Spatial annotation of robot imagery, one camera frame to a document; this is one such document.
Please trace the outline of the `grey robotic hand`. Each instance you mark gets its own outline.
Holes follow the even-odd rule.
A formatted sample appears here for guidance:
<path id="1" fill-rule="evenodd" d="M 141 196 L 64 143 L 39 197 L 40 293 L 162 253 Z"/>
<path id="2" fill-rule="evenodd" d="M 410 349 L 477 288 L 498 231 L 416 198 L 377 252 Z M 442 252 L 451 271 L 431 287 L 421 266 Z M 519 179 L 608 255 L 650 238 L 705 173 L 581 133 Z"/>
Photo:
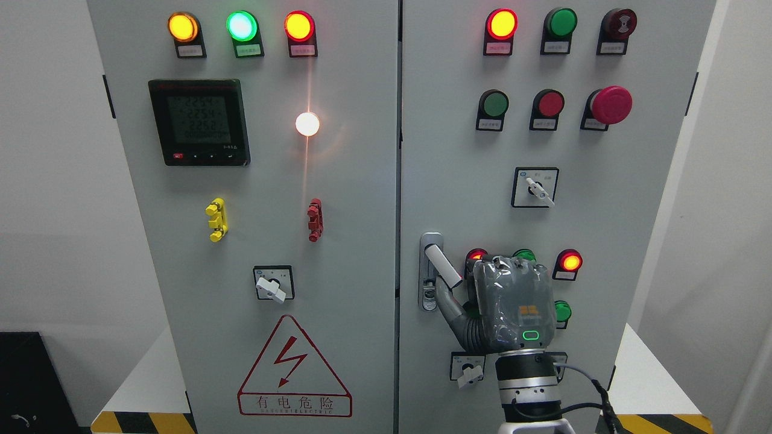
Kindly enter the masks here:
<path id="1" fill-rule="evenodd" d="M 461 347 L 480 354 L 545 349 L 557 319 L 546 267 L 521 257 L 485 256 L 472 267 L 480 315 L 472 318 L 446 284 L 440 311 Z"/>

